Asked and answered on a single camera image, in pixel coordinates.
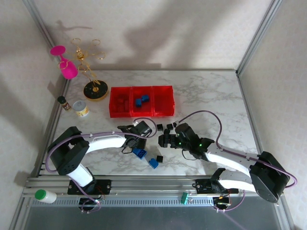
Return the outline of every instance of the small bottle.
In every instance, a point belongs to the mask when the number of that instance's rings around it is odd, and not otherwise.
[[[48,190],[39,189],[35,193],[35,198],[43,203],[52,204],[57,199],[57,194]]]
[[[62,105],[62,107],[66,111],[69,111],[71,109],[71,106],[68,104],[68,102],[66,101],[65,97],[63,97],[63,96],[58,97],[58,102]]]

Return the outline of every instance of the gold wire decoration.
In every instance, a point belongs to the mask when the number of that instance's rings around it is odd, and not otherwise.
[[[85,60],[88,57],[93,57],[93,56],[96,59],[99,59],[99,60],[102,60],[106,57],[106,54],[103,51],[98,52],[98,53],[94,53],[94,54],[89,54],[89,50],[92,47],[100,45],[100,40],[99,39],[92,40],[90,45],[88,46],[88,48],[86,50],[82,50],[80,48],[81,39],[79,39],[79,38],[72,39],[71,43],[73,45],[77,46],[76,52],[75,53],[66,52],[66,54],[73,56],[73,59],[70,60],[70,61],[74,61],[74,60],[80,61],[80,65],[78,66],[78,71],[80,71],[84,76],[86,76],[90,80],[90,82],[93,82],[93,87],[94,87],[93,91],[94,92],[98,91],[96,84],[100,85],[100,82],[97,80],[96,74],[91,70],[90,64]]]

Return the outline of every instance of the blue cube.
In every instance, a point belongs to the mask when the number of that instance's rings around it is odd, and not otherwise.
[[[132,152],[140,159],[143,159],[143,157],[147,154],[147,151],[143,149],[133,149]]]
[[[136,107],[142,107],[142,101],[141,101],[141,99],[135,99],[135,106],[136,106]]]
[[[149,164],[150,164],[150,166],[153,167],[153,169],[155,169],[156,167],[158,167],[159,162],[157,162],[156,159],[152,158],[152,159],[149,161]]]
[[[143,95],[142,96],[142,102],[149,102],[149,96],[148,95]]]

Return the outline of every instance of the pink glass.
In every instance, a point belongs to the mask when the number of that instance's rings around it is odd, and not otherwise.
[[[55,46],[50,50],[50,53],[54,56],[60,56],[61,61],[59,63],[59,68],[62,71],[63,76],[66,79],[73,79],[78,75],[78,69],[75,67],[72,61],[63,57],[66,48],[64,46]]]

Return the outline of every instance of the black round base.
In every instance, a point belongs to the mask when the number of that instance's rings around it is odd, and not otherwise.
[[[93,82],[86,84],[83,93],[87,99],[91,101],[100,101],[106,97],[108,90],[107,84],[102,80],[99,80],[99,83],[100,85],[97,83],[94,85]]]

